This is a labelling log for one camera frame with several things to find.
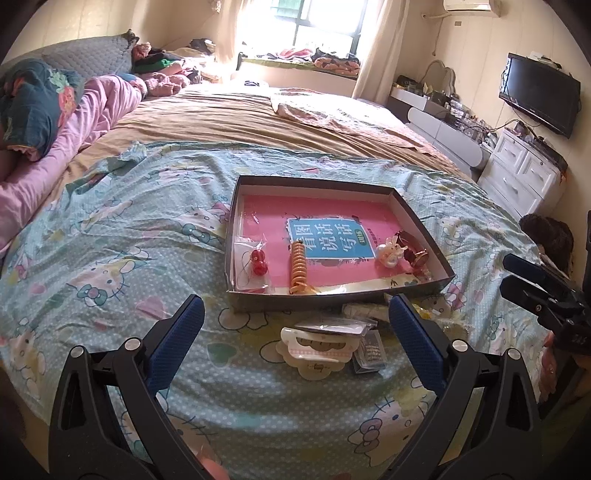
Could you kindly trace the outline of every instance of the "television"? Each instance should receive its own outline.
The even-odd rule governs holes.
[[[499,97],[553,132],[570,138],[581,107],[581,84],[542,62],[509,53]]]

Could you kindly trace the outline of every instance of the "polka dot fabric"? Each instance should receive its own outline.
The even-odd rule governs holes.
[[[302,378],[275,352],[281,328],[319,312],[234,314],[223,278],[229,199],[240,174],[395,187],[457,277],[422,304],[469,324],[472,346],[523,354],[534,383],[545,330],[501,299],[509,252],[535,245],[478,186],[392,160],[336,158],[245,144],[134,144],[98,162],[16,238],[0,278],[0,353],[15,388],[49,421],[68,351],[117,348],[171,316],[191,293],[206,319],[157,398],[195,454],[234,480],[374,480],[420,425],[434,394],[394,334],[388,367]],[[116,391],[116,413],[145,456]]]

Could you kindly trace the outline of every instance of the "air conditioner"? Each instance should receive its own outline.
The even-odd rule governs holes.
[[[443,0],[443,7],[453,15],[501,16],[501,0]]]

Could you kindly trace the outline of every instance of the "floral pillowcase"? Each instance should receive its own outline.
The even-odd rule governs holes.
[[[82,98],[84,79],[38,59],[14,65],[0,80],[0,150],[43,158]]]

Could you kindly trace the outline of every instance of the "screw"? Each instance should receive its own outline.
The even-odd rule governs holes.
[[[125,349],[132,352],[133,350],[137,350],[142,342],[139,341],[137,338],[130,338],[125,342]]]
[[[78,358],[80,355],[82,355],[84,353],[84,347],[78,345],[75,346],[72,350],[70,350],[70,355],[73,358]]]
[[[468,344],[464,340],[454,340],[452,343],[452,347],[454,350],[458,352],[465,352],[468,350]]]
[[[521,358],[521,353],[515,348],[509,348],[507,355],[509,355],[513,360],[519,360]]]

